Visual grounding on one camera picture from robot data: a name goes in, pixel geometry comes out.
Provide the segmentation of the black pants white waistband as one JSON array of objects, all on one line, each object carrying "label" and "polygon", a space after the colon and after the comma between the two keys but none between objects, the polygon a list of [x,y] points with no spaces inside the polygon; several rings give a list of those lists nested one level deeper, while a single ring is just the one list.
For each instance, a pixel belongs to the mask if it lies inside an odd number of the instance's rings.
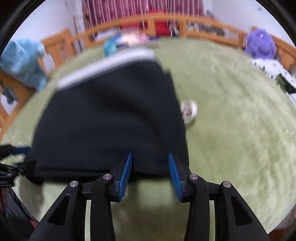
[{"label": "black pants white waistband", "polygon": [[37,125],[33,181],[93,180],[132,155],[135,178],[166,177],[169,154],[188,164],[186,129],[171,75],[135,47],[62,77]]}]

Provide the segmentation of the green bed blanket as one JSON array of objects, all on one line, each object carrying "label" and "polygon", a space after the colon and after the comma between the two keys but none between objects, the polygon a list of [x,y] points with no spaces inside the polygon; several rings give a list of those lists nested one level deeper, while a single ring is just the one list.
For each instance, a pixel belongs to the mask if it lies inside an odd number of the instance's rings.
[{"label": "green bed blanket", "polygon": [[[194,100],[198,114],[187,127],[190,169],[213,183],[230,181],[267,233],[295,205],[295,107],[264,72],[236,48],[193,39],[162,38],[154,49],[171,71],[180,101]],[[31,144],[56,82],[103,58],[100,47],[72,57],[33,95],[3,137]],[[19,176],[13,191],[41,220],[66,184],[34,185]],[[189,205],[178,202],[171,181],[142,180],[112,204],[116,240],[184,240]]]}]

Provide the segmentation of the blue plush toy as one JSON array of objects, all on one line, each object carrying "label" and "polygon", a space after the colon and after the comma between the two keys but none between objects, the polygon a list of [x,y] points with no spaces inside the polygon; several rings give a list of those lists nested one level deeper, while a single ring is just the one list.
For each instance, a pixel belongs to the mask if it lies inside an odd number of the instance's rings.
[{"label": "blue plush toy", "polygon": [[29,88],[43,90],[48,75],[38,59],[46,54],[41,42],[30,39],[11,40],[1,54],[1,70]]}]

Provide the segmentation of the small white round object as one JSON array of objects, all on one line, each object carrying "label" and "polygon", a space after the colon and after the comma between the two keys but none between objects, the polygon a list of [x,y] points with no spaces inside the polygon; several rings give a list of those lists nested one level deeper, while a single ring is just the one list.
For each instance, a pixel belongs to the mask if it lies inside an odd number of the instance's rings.
[{"label": "small white round object", "polygon": [[185,125],[192,123],[198,113],[198,105],[193,100],[182,101],[180,105],[180,110],[182,113],[182,118]]}]

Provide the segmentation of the white black-dotted pillow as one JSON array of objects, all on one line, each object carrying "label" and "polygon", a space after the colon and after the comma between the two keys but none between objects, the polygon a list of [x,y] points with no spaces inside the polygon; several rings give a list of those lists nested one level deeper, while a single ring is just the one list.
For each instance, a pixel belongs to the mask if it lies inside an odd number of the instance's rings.
[{"label": "white black-dotted pillow", "polygon": [[295,106],[295,73],[290,73],[277,60],[271,59],[249,59],[252,66],[263,71],[281,90]]}]

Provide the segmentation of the colourful geometric pillow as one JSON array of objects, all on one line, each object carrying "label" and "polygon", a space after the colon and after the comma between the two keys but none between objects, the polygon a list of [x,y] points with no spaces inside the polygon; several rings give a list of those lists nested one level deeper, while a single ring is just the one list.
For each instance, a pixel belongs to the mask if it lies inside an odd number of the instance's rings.
[{"label": "colourful geometric pillow", "polygon": [[104,42],[103,55],[106,57],[117,51],[133,47],[154,47],[159,45],[159,41],[159,36],[151,37],[139,32],[120,33]]}]

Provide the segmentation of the purple plush toy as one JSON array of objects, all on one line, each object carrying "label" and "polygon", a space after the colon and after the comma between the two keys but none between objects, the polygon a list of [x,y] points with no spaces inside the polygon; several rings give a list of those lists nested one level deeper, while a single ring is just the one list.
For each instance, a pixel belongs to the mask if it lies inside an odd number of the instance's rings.
[{"label": "purple plush toy", "polygon": [[264,29],[256,29],[246,37],[245,53],[253,58],[274,59],[276,45]]}]

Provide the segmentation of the red striped curtain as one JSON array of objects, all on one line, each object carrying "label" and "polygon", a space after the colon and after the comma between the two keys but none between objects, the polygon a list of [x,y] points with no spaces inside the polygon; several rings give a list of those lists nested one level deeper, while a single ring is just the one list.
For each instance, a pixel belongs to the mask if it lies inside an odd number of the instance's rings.
[{"label": "red striped curtain", "polygon": [[153,12],[203,16],[203,2],[199,0],[88,0],[82,1],[85,27],[108,23],[126,16]]}]

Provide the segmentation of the right red chair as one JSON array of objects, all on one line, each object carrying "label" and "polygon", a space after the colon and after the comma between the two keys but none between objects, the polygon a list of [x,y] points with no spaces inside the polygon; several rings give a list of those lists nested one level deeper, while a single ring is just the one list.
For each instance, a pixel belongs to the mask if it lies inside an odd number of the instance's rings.
[{"label": "right red chair", "polygon": [[[165,10],[147,10],[146,14],[166,14]],[[121,30],[134,29],[134,30],[145,30],[148,28],[147,22],[131,23],[121,25]],[[170,36],[171,31],[167,21],[156,21],[155,22],[156,36]]]}]

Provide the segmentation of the wooden bed frame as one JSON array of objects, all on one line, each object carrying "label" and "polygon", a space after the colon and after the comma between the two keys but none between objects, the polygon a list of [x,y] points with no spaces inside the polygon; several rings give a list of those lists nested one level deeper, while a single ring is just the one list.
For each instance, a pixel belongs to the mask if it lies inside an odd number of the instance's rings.
[{"label": "wooden bed frame", "polygon": [[[64,65],[67,60],[77,55],[77,50],[74,47],[75,43],[83,44],[85,49],[102,45],[107,37],[100,40],[95,40],[96,34],[109,30],[115,27],[138,27],[139,32],[143,32],[148,36],[161,36],[165,33],[165,25],[173,24],[177,27],[181,38],[195,37],[211,40],[220,44],[229,45],[238,49],[243,49],[246,46],[247,32],[240,30],[231,25],[227,25],[220,21],[213,20],[204,16],[195,17],[192,15],[175,15],[166,13],[149,13],[147,15],[135,15],[121,18],[118,20],[110,21],[93,28],[89,28],[85,32],[78,33],[73,36],[69,29],[62,30],[56,35],[49,36],[41,40],[45,46],[46,54],[53,58],[53,70],[46,70],[42,58],[38,58],[38,62],[46,73],[55,71],[60,66]],[[198,25],[216,29],[216,32],[210,30],[199,30]],[[280,56],[281,64],[289,69],[290,66],[295,64],[295,47],[287,42],[279,39],[276,36],[271,36],[276,45],[276,52]],[[9,129],[16,116],[21,109],[26,105],[29,98],[34,93],[32,88],[25,87],[24,84],[17,81],[15,78],[10,77],[4,72],[1,72],[1,80],[8,87],[12,87],[15,91],[18,104],[8,113],[3,104],[1,103],[1,140],[5,132]]]}]

